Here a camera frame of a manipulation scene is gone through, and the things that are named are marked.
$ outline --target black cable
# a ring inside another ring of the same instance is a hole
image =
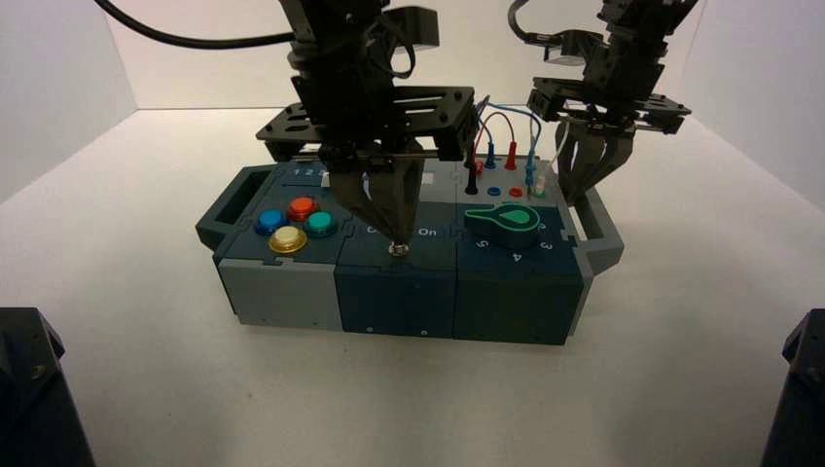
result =
[[[522,39],[527,44],[534,46],[557,46],[561,44],[561,39],[552,34],[539,34],[537,32],[527,32],[519,26],[519,20],[516,19],[516,12],[527,4],[529,0],[515,0],[510,8],[507,10],[507,23],[510,24],[510,29],[516,34],[516,37]]]
[[[249,47],[282,44],[284,42],[295,40],[295,34],[292,32],[272,34],[269,36],[244,37],[239,39],[195,39],[191,37],[175,36],[163,31],[158,31],[155,28],[143,24],[137,19],[132,18],[121,11],[118,7],[112,5],[112,3],[108,0],[94,0],[94,3],[96,3],[106,13],[111,15],[112,18],[116,19],[120,24],[128,27],[132,31],[170,46],[205,50],[246,49]]]
[[[398,40],[402,46],[404,46],[404,49],[407,51],[407,55],[410,57],[410,69],[407,71],[395,71],[392,69],[392,54],[395,50],[395,48],[392,47],[390,48],[389,56],[387,57],[387,60],[390,62],[389,66],[380,63],[376,60],[373,60],[373,63],[375,64],[375,66],[389,73],[395,78],[401,78],[402,80],[406,80],[413,74],[413,70],[415,69],[415,48],[413,47],[413,43],[410,41],[407,35],[404,34],[404,31],[402,31],[396,23],[392,22],[392,20],[385,15],[378,16],[376,25],[380,25],[381,27],[383,27],[384,30],[392,34],[394,38]]]

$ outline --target white wall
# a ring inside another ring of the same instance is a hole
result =
[[[0,0],[0,201],[135,109],[91,1]]]
[[[124,11],[157,29],[202,38],[243,37],[289,29],[277,0],[117,0]],[[524,103],[533,76],[577,78],[581,68],[542,62],[543,50],[522,44],[507,25],[510,0],[398,0],[439,13],[441,46],[418,54],[408,83],[474,86],[500,102]],[[603,31],[601,0],[534,0],[520,13],[525,29]],[[698,23],[694,12],[677,36],[661,90],[678,93],[681,70]],[[297,100],[288,78],[288,45],[210,52],[169,47],[109,20],[141,108],[274,107]]]
[[[823,18],[821,0],[709,0],[685,76],[702,123],[820,208]]]

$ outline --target red button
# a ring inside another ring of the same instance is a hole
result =
[[[313,212],[320,210],[320,206],[312,198],[302,197],[295,198],[289,203],[289,209],[286,211],[286,217],[291,221],[303,222]]]

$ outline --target blue wire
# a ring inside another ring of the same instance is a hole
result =
[[[506,112],[515,112],[517,114],[526,115],[527,117],[530,118],[530,128],[533,128],[533,122],[535,122],[536,125],[539,126],[539,130],[536,132],[536,137],[530,141],[530,150],[527,153],[527,164],[524,166],[524,185],[527,188],[531,187],[533,185],[533,172],[535,171],[535,165],[533,163],[533,158],[536,155],[536,146],[538,145],[539,137],[541,136],[541,129],[542,129],[541,128],[541,122],[539,121],[539,119],[535,115],[533,115],[532,112],[527,112],[527,111],[521,110],[521,109],[514,109],[512,107],[505,107],[503,105],[493,104],[492,102],[489,102],[486,99],[483,100],[482,103],[484,104],[484,106],[488,105],[488,106],[492,107],[493,109],[503,110],[503,111],[506,111]]]
[[[488,102],[489,102],[489,94],[484,99],[479,101],[479,103],[476,105],[476,112],[479,115],[479,119],[482,117],[482,112],[484,111],[484,108],[486,107]],[[487,133],[487,142],[492,143],[492,133],[490,132],[489,128],[486,127],[486,126],[483,126],[483,129]]]
[[[514,109],[513,107],[506,107],[506,106],[504,106],[504,105],[493,104],[492,102],[484,102],[484,105],[485,105],[485,106],[486,106],[486,105],[488,105],[488,106],[492,107],[493,109],[503,110],[503,111],[506,111],[506,112],[515,112],[515,113],[517,113],[517,114],[526,115],[527,117],[529,117],[529,118],[530,118],[530,120],[531,120],[532,122],[535,122],[535,123],[536,123],[536,125],[538,125],[538,126],[539,126],[539,130],[538,130],[538,132],[536,133],[536,138],[535,138],[535,140],[534,140],[534,141],[530,141],[530,146],[531,146],[532,150],[533,150],[533,151],[535,151],[535,149],[536,149],[536,145],[538,145],[538,142],[539,142],[539,137],[541,137],[541,121],[538,119],[538,117],[536,117],[535,115],[533,115],[533,113],[532,113],[532,112],[528,112],[528,111],[526,111],[526,110]]]

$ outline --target yellow button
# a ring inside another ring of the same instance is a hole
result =
[[[286,226],[278,229],[269,238],[269,249],[275,253],[295,253],[306,245],[306,233],[301,229]]]

